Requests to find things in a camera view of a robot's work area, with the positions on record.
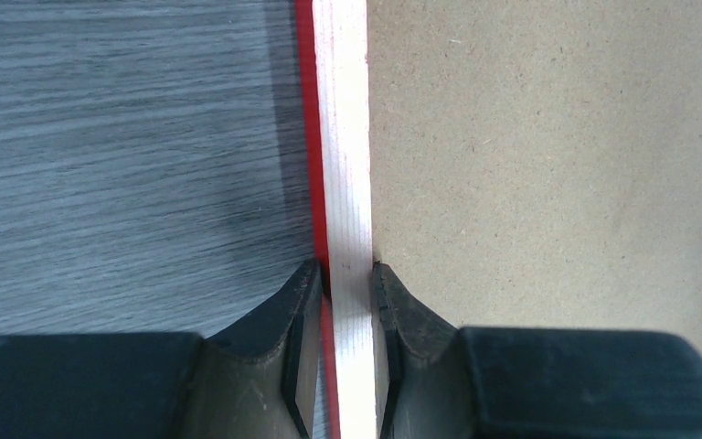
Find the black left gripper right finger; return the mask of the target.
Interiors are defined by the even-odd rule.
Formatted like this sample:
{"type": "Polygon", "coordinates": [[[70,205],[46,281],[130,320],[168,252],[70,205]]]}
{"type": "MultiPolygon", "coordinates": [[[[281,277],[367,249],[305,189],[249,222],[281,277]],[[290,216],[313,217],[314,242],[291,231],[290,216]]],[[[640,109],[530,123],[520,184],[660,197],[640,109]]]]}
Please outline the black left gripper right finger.
{"type": "Polygon", "coordinates": [[[654,331],[457,328],[376,263],[383,438],[702,438],[702,357],[654,331]]]}

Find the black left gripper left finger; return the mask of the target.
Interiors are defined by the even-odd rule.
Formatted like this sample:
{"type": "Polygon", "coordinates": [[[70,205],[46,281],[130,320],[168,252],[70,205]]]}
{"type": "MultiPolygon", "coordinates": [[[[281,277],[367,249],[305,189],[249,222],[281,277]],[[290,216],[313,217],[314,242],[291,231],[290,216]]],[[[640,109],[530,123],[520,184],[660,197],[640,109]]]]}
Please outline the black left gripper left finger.
{"type": "Polygon", "coordinates": [[[321,268],[211,337],[0,335],[0,438],[308,438],[321,268]]]}

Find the red picture frame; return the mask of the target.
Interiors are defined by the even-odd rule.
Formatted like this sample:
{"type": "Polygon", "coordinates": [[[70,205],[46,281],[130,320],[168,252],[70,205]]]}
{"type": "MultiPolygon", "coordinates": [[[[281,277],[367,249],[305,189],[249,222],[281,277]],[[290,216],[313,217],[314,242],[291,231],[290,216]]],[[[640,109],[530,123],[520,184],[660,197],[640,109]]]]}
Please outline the red picture frame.
{"type": "Polygon", "coordinates": [[[332,438],[380,436],[376,263],[454,327],[702,357],[702,1],[298,1],[332,438]]]}

